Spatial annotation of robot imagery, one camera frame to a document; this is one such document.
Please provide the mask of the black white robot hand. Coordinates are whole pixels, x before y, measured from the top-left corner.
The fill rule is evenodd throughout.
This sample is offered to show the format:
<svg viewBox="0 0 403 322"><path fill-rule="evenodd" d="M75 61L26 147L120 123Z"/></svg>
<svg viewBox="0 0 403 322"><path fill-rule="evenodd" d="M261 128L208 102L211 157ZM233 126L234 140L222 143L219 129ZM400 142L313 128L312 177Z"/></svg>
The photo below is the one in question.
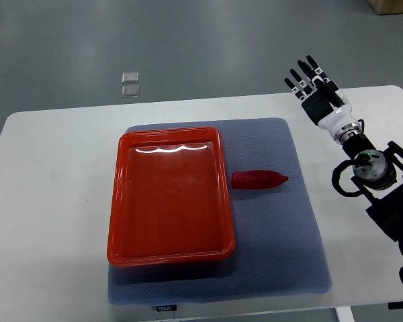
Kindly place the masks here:
<svg viewBox="0 0 403 322"><path fill-rule="evenodd" d="M338 144L363 133L363 122L352 116L352 107L338 85L311 55L298 60L301 72L290 69L284 82L300 101L314 125L327 131Z"/></svg>

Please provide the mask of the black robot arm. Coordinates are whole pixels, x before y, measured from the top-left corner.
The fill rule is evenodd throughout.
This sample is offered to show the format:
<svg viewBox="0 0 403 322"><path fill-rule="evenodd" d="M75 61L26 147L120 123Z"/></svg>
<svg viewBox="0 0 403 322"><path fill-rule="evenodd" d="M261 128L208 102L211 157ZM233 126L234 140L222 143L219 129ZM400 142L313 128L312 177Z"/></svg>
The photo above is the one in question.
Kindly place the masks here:
<svg viewBox="0 0 403 322"><path fill-rule="evenodd" d="M333 170L333 188L346 198L365 196L371 203L366 213L403 256L403 148L390 141L377 150L362 119L340 127L334 140L349 158Z"/></svg>

